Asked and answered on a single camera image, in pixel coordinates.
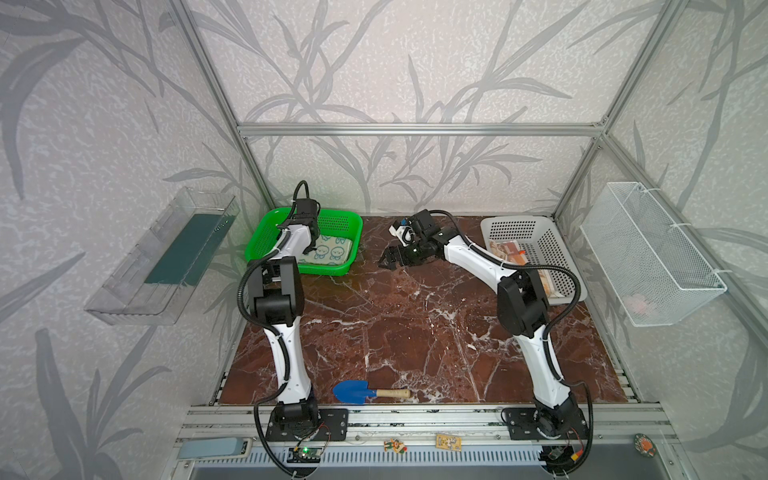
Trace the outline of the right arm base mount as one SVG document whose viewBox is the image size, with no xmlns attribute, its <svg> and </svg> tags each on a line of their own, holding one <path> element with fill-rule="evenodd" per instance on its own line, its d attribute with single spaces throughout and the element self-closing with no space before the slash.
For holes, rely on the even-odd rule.
<svg viewBox="0 0 768 480">
<path fill-rule="evenodd" d="M 501 420 L 511 440 L 558 440 L 589 437 L 589 424 L 583 411 L 572 404 L 548 407 L 508 407 Z"/>
</svg>

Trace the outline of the blue patterned towel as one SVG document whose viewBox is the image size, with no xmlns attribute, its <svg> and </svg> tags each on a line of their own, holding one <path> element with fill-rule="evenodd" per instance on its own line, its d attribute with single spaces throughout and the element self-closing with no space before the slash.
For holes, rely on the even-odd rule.
<svg viewBox="0 0 768 480">
<path fill-rule="evenodd" d="M 347 238 L 321 235 L 316 243 L 316 248 L 309 254 L 301 254 L 298 257 L 299 264 L 340 266 L 350 256 L 353 241 Z"/>
</svg>

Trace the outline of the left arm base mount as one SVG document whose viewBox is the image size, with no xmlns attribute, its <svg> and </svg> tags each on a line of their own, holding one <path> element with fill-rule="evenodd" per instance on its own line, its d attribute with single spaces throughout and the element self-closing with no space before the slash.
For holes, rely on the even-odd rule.
<svg viewBox="0 0 768 480">
<path fill-rule="evenodd" d="M 320 408 L 314 420 L 277 420 L 277 414 L 270 417 L 265 437 L 270 442 L 298 442 L 299 440 L 341 442 L 346 440 L 349 424 L 349 410 L 342 408 Z"/>
</svg>

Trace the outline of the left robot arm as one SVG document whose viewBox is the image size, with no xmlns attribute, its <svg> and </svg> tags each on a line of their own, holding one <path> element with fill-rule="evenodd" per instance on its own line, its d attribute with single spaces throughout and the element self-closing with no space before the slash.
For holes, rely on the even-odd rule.
<svg viewBox="0 0 768 480">
<path fill-rule="evenodd" d="M 319 425 L 299 332 L 305 308 L 299 258 L 316 246 L 320 210 L 308 182 L 299 181 L 287 217 L 277 225 L 274 246 L 247 262 L 236 293 L 241 316 L 261 328 L 269 341 L 278 381 L 272 422 L 283 431 Z"/>
</svg>

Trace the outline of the white plastic basket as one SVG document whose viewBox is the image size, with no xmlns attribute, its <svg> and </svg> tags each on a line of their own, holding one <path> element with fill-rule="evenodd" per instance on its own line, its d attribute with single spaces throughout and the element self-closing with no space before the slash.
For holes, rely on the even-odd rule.
<svg viewBox="0 0 768 480">
<path fill-rule="evenodd" d="M 580 282 L 579 302 L 587 298 L 586 287 L 575 263 L 555 223 L 549 218 L 531 215 L 489 217 L 481 221 L 481 232 L 488 251 L 490 240 L 515 240 L 527 251 L 528 264 L 568 269 Z"/>
</svg>

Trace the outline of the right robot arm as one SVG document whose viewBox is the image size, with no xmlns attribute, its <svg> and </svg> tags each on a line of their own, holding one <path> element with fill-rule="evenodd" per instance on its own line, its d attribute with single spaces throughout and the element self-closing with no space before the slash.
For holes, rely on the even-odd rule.
<svg viewBox="0 0 768 480">
<path fill-rule="evenodd" d="M 535 431 L 549 439 L 571 432 L 591 439 L 594 407 L 589 387 L 583 381 L 572 384 L 565 379 L 551 339 L 554 327 L 578 303 L 577 275 L 557 265 L 517 265 L 499 258 L 472 242 L 456 218 L 444 210 L 422 210 L 396 220 L 389 233 L 397 242 L 382 253 L 381 268 L 395 270 L 440 259 L 471 273 L 496 294 L 498 322 L 521 349 L 532 380 Z M 574 298 L 554 319 L 549 316 L 541 271 L 562 273 L 575 288 Z"/>
</svg>

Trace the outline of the green plastic basket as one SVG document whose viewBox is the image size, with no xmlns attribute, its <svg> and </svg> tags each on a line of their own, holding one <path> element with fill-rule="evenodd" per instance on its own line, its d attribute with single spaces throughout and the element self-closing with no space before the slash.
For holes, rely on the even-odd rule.
<svg viewBox="0 0 768 480">
<path fill-rule="evenodd" d="M 246 249 L 245 260 L 250 262 L 265 256 L 280 235 L 277 226 L 288 216 L 290 208 L 276 208 L 261 219 Z M 303 275 L 344 276 L 359 249 L 363 220 L 354 212 L 324 209 L 318 218 L 320 237 L 316 249 L 297 260 Z"/>
</svg>

